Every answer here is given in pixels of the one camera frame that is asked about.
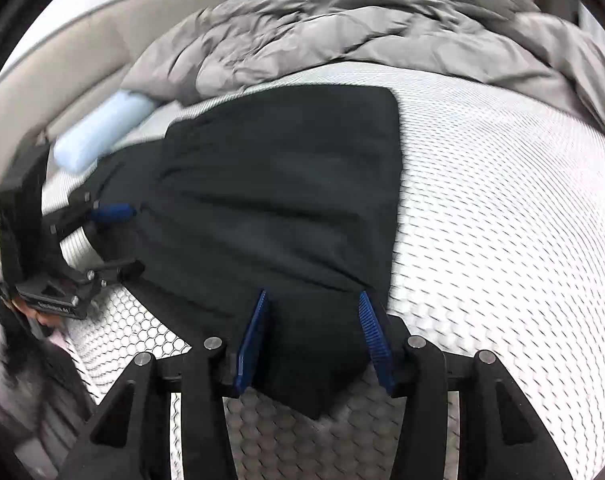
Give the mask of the person's left hand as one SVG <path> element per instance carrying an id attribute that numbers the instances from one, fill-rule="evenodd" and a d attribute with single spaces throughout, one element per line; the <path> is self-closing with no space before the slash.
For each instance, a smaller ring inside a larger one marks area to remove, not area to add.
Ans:
<path id="1" fill-rule="evenodd" d="M 20 297 L 13 298 L 10 306 L 27 320 L 28 327 L 38 338 L 48 338 L 63 326 L 63 319 L 60 316 L 34 310 Z"/>

